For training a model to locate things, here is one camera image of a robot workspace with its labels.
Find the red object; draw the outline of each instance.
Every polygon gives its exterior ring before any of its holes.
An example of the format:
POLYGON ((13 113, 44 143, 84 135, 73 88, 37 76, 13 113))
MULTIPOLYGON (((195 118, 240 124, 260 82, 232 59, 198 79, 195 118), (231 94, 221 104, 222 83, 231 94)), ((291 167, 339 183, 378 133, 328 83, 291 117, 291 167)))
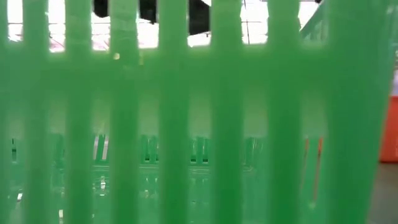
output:
POLYGON ((392 96, 381 145, 381 162, 398 162, 398 96, 392 96))

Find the green plastic crate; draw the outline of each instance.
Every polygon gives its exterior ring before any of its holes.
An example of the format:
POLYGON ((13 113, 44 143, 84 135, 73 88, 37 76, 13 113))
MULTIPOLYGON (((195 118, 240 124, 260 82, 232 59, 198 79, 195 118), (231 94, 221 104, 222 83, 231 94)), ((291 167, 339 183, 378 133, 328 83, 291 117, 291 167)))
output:
POLYGON ((62 54, 47 1, 23 3, 13 43, 0 0, 0 224, 365 222, 395 1, 325 1, 299 32, 299 1, 269 0, 267 43, 243 45, 241 2, 214 0, 190 48, 187 2, 161 0, 143 50, 137 2, 113 0, 103 53, 66 0, 62 54))

